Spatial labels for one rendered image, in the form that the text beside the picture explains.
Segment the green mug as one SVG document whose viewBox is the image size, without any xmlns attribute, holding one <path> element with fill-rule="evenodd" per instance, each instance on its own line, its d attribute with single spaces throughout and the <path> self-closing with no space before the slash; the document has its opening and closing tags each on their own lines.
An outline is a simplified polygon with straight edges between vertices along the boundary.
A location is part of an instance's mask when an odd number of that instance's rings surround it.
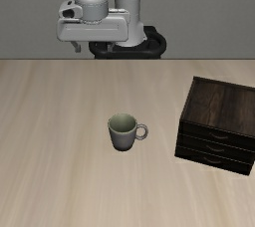
<svg viewBox="0 0 255 227">
<path fill-rule="evenodd" d="M 143 140 L 148 135 L 148 128 L 128 113 L 113 115 L 108 121 L 108 129 L 113 147 L 118 151 L 128 151 L 134 141 Z"/>
</svg>

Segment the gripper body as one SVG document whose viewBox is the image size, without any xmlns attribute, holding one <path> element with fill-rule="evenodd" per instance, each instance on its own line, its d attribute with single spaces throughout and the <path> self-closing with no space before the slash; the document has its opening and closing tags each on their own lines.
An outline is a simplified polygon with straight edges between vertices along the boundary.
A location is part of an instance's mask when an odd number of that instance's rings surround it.
<svg viewBox="0 0 255 227">
<path fill-rule="evenodd" d="M 129 11 L 111 9 L 99 22 L 83 22 L 78 18 L 60 18 L 57 38 L 63 42 L 125 42 L 128 39 Z"/>
</svg>

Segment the dark wooden cabinet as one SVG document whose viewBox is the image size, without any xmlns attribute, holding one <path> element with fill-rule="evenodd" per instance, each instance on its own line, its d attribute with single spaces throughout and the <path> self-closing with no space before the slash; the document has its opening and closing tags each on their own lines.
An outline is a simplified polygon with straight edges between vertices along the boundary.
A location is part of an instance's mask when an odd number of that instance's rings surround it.
<svg viewBox="0 0 255 227">
<path fill-rule="evenodd" d="M 195 77 L 174 155 L 248 175 L 255 163 L 255 88 Z"/>
</svg>

